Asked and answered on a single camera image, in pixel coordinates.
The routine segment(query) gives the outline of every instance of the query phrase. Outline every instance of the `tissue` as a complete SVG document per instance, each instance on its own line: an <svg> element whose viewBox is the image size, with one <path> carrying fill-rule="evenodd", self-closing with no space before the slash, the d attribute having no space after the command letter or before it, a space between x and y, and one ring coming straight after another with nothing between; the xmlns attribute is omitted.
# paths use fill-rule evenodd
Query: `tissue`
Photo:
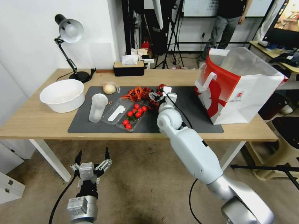
<svg viewBox="0 0 299 224"><path fill-rule="evenodd" d="M133 65L137 64L138 55L125 55L122 57L121 63L122 65Z"/></svg>

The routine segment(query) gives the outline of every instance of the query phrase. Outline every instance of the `shopping bag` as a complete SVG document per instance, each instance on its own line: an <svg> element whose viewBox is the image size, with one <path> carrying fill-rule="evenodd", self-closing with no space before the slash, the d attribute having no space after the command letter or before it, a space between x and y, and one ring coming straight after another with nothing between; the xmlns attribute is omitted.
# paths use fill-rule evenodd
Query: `shopping bag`
<svg viewBox="0 0 299 224"><path fill-rule="evenodd" d="M195 92L213 124L250 122L275 89L287 81L243 47L211 49L201 68Z"/></svg>

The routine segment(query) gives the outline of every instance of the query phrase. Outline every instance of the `bag handle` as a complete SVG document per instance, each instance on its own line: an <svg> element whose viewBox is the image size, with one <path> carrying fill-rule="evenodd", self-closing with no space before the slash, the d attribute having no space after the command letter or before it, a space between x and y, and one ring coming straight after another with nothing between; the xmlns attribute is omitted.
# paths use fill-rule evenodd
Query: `bag handle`
<svg viewBox="0 0 299 224"><path fill-rule="evenodd" d="M204 65L206 65L206 63L202 63L202 65L199 67L199 70L202 69L202 67ZM197 87L197 89L200 92L203 92L208 89L208 86L209 86L210 82L212 81L212 79L216 79L216 78L217 78L217 75L214 72L211 72L208 75L208 77L203 85L201 84L201 77L199 77L198 80L195 81L194 85Z"/></svg>

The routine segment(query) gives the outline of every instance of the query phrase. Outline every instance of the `lamp base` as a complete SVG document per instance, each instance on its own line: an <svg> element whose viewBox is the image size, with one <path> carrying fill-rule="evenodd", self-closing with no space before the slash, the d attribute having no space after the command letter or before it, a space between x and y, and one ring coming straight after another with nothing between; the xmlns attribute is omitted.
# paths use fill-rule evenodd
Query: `lamp base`
<svg viewBox="0 0 299 224"><path fill-rule="evenodd" d="M75 78L75 74L71 74L69 79L76 79L81 81L82 83L88 82L89 80L91 80L91 75L88 74L87 72L78 72L78 79Z"/></svg>

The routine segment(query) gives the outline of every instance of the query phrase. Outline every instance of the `black lamp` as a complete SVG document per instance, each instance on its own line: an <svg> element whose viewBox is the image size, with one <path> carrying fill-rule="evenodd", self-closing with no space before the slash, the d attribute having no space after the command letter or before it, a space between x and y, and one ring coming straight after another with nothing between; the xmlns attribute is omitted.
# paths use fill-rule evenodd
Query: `black lamp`
<svg viewBox="0 0 299 224"><path fill-rule="evenodd" d="M55 38L54 41L56 42L59 49L65 56L66 61L74 71L74 73L70 75L69 79L77 79L83 83L91 80L96 69L91 69L91 74L87 72L77 72L76 65L70 58L68 58L68 56L61 47L61 44L63 42L76 43L81 39L84 32L82 24L79 23L77 20L67 19L61 14L55 16L55 22L59 25L60 36Z"/></svg>

